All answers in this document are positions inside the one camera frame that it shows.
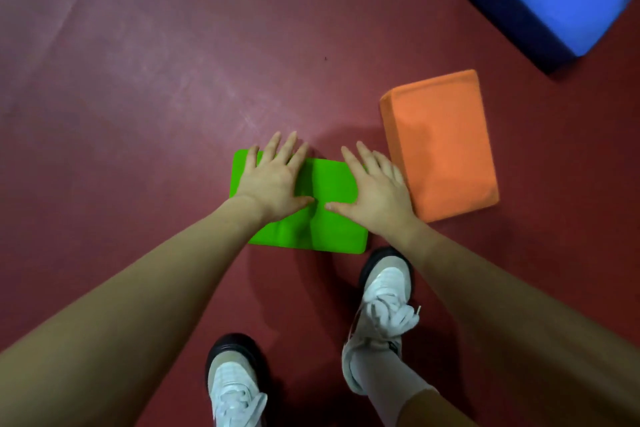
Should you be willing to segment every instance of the sock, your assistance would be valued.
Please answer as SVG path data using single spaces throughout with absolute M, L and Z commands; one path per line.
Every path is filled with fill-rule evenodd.
M 435 390 L 391 350 L 360 348 L 354 352 L 349 366 L 385 427 L 396 427 L 407 400 L 423 390 Z

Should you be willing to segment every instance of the hand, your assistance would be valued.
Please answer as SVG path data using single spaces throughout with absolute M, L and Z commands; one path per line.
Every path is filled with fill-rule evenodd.
M 358 200 L 355 204 L 327 203 L 324 207 L 397 246 L 407 228 L 419 222 L 413 213 L 409 190 L 400 169 L 386 156 L 371 152 L 360 141 L 356 146 L 366 170 L 348 148 L 342 147 L 342 156 L 358 185 Z
M 296 132 L 292 132 L 276 155 L 280 144 L 280 132 L 277 131 L 264 148 L 260 164 L 255 164 L 257 145 L 250 148 L 246 156 L 244 172 L 234 198 L 252 199 L 265 224 L 282 220 L 314 201 L 311 196 L 293 195 L 298 172 L 309 148 L 305 142 L 292 157 L 296 140 Z

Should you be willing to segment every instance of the sneaker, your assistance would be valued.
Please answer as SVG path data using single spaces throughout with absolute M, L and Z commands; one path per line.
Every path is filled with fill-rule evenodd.
M 351 358 L 358 348 L 391 350 L 402 358 L 401 335 L 419 321 L 417 311 L 407 304 L 413 292 L 413 269 L 395 248 L 387 246 L 371 253 L 360 272 L 362 302 L 347 343 L 342 349 L 342 374 L 349 388 L 359 395 L 364 390 L 351 373 Z
M 216 341 L 205 365 L 205 382 L 216 427 L 261 426 L 270 384 L 266 360 L 257 344 L 244 334 L 227 334 Z

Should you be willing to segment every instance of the forearm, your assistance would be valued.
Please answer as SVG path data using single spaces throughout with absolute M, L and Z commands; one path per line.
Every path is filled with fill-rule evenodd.
M 414 223 L 395 245 L 542 420 L 638 422 L 634 346 L 424 223 Z
M 133 422 L 261 226 L 250 200 L 226 201 L 4 351 L 4 424 Z

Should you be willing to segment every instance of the floor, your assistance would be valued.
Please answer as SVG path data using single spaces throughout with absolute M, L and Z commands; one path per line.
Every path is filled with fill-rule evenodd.
M 0 348 L 214 210 L 236 149 L 297 130 L 326 158 L 387 151 L 380 96 L 468 68 L 502 201 L 435 227 L 640 344 L 640 0 L 552 78 L 466 0 L 0 7 Z M 247 247 L 140 425 L 211 425 L 204 358 L 231 330 L 266 351 L 283 425 L 375 424 L 339 364 L 363 260 Z M 479 423 L 523 424 L 422 281 L 415 299 L 407 363 Z

